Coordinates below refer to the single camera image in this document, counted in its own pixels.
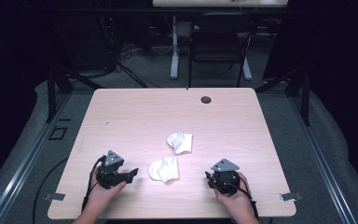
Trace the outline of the aluminium floor rail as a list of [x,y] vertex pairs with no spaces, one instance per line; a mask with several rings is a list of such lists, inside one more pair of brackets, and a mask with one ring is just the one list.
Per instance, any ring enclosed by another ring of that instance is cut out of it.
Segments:
[[0,224],[69,224],[48,217],[51,202],[43,197],[58,187],[82,117],[71,110],[84,104],[74,95],[64,95],[56,116],[46,123],[44,102],[37,102],[0,170]]
[[332,170],[322,152],[322,149],[312,131],[312,128],[308,126],[302,119],[299,112],[300,104],[296,98],[288,98],[288,102],[295,113],[296,119],[299,122],[299,126],[306,135],[310,144],[310,153],[315,160],[315,164],[318,171],[324,181],[324,185],[330,195],[331,201],[333,202],[337,213],[341,219],[342,224],[358,224],[348,203],[345,199],[341,187],[339,186]]

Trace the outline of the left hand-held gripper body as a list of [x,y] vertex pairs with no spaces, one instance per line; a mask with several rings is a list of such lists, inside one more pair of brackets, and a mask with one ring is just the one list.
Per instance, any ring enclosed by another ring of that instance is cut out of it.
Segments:
[[97,171],[97,181],[105,189],[111,189],[121,182],[129,182],[129,176],[120,174],[118,168],[124,164],[124,159],[117,153],[109,150],[103,157],[102,165]]

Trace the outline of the person's right hand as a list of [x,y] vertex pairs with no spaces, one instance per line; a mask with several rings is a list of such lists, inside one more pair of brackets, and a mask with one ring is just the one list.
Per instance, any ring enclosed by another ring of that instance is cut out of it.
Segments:
[[254,215],[251,201],[245,193],[238,190],[235,194],[231,196],[226,196],[221,194],[217,189],[215,189],[214,194],[216,199],[223,206],[225,206],[231,217],[233,215],[238,215],[239,213]]

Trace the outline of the person's left hand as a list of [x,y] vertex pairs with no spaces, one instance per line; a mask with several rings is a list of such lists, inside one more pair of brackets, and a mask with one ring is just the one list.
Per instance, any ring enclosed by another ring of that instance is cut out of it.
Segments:
[[113,199],[126,187],[127,183],[123,181],[111,189],[105,189],[98,183],[96,175],[97,172],[94,172],[91,179],[91,190],[88,201],[83,212],[89,217],[98,218],[111,204]]

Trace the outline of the white sock with grey print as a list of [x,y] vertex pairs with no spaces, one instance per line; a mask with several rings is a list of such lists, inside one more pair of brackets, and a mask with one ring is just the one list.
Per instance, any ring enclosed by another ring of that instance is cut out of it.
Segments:
[[178,179],[180,177],[178,160],[176,157],[165,157],[162,160],[153,161],[149,165],[148,173],[153,180],[163,183]]

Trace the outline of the grey metal table bracket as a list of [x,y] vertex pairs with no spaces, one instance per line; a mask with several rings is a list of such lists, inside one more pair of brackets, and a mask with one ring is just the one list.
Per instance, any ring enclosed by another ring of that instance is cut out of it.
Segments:
[[46,193],[43,197],[45,201],[62,201],[64,199],[65,195],[61,193]]
[[285,202],[287,201],[298,201],[303,198],[302,194],[299,192],[288,192],[280,195],[281,199]]

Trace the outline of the white desk with white legs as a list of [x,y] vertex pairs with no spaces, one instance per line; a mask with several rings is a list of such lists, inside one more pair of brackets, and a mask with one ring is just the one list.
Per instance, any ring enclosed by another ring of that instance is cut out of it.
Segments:
[[[286,8],[289,0],[153,0],[153,7],[216,7],[216,8]],[[172,16],[172,65],[171,65],[171,79],[178,78],[179,66],[179,49],[178,49],[178,34],[177,34],[177,18]],[[245,58],[242,66],[243,77],[245,80],[252,80],[252,74],[249,64]]]

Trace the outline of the dark equipment rack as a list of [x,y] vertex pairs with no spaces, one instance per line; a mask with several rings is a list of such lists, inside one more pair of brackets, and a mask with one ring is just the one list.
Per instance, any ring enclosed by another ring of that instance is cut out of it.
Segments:
[[109,70],[116,66],[99,18],[87,14],[51,17],[75,70]]

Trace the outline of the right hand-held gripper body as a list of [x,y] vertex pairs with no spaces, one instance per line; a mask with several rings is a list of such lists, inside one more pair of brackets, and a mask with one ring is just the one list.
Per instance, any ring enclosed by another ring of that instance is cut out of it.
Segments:
[[237,192],[240,186],[237,170],[240,167],[228,159],[222,159],[212,166],[213,181],[217,185],[217,190],[224,195],[231,196]]

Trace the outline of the black metal stand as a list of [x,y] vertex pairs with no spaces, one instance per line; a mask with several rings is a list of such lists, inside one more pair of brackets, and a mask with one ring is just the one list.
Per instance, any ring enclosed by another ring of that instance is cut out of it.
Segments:
[[48,72],[47,85],[48,85],[48,118],[47,122],[51,122],[57,113],[56,102],[56,88],[64,94],[70,94],[74,87],[69,81],[72,77],[86,86],[91,87],[94,90],[101,89],[102,86],[89,80],[86,77],[81,76],[78,72],[70,69],[64,65],[54,64]]
[[279,83],[288,80],[284,92],[287,97],[295,97],[301,94],[300,116],[307,126],[310,126],[309,110],[310,110],[310,74],[305,68],[297,68],[289,73],[275,77],[255,91],[260,93],[271,89]]

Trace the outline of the black folding chair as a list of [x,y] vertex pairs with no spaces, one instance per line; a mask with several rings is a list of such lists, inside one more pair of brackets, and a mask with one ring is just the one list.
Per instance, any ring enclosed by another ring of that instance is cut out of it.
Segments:
[[190,23],[187,86],[192,86],[193,63],[235,63],[240,66],[236,86],[256,29],[256,20],[243,12],[206,12]]

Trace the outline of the plain white sock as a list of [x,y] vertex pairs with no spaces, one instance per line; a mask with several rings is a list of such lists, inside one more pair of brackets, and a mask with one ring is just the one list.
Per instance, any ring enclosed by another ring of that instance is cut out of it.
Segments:
[[175,154],[181,154],[192,151],[193,135],[190,133],[172,133],[167,138],[168,145]]

